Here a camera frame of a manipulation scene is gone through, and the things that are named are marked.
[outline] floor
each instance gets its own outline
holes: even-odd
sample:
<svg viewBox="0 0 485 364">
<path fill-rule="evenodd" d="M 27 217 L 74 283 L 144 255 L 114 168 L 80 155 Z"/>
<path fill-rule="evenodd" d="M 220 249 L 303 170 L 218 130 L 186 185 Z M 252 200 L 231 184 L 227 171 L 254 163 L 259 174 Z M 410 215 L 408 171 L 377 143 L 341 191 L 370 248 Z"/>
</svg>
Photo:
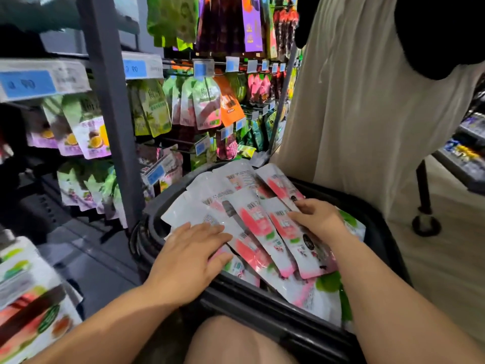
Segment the floor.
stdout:
<svg viewBox="0 0 485 364">
<path fill-rule="evenodd" d="M 426 165 L 441 234 L 421 238 L 411 230 L 419 204 L 415 178 L 397 197 L 389 226 L 415 288 L 485 351 L 485 197 L 468 192 L 434 158 Z"/>
</svg>

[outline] caster wheel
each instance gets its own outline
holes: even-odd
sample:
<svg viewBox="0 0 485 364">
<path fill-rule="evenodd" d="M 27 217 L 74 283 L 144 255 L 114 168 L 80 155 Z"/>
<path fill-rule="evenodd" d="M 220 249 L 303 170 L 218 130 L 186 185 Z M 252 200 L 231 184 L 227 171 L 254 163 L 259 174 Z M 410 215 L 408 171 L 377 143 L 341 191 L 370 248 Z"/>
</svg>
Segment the caster wheel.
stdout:
<svg viewBox="0 0 485 364">
<path fill-rule="evenodd" d="M 416 216 L 413 220 L 412 226 L 415 234 L 421 237 L 437 236 L 441 232 L 440 222 L 433 216 L 428 216 L 425 214 Z"/>
</svg>

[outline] stack of snack packages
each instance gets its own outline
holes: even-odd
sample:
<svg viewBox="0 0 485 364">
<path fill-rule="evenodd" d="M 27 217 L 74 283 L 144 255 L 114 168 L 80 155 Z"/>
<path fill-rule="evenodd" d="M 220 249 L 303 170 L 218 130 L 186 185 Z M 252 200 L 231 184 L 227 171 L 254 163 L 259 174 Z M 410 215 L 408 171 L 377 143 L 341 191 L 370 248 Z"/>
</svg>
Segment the stack of snack packages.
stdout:
<svg viewBox="0 0 485 364">
<path fill-rule="evenodd" d="M 26 237 L 0 233 L 0 362 L 19 364 L 82 322 L 81 295 Z"/>
<path fill-rule="evenodd" d="M 339 327 L 352 313 L 332 251 L 287 213 L 299 212 L 304 196 L 274 164 L 254 170 L 233 161 L 197 176 L 161 219 L 176 228 L 186 222 L 222 224 L 233 239 L 216 253 L 234 255 L 225 270 Z M 365 226 L 341 211 L 360 240 Z"/>
</svg>

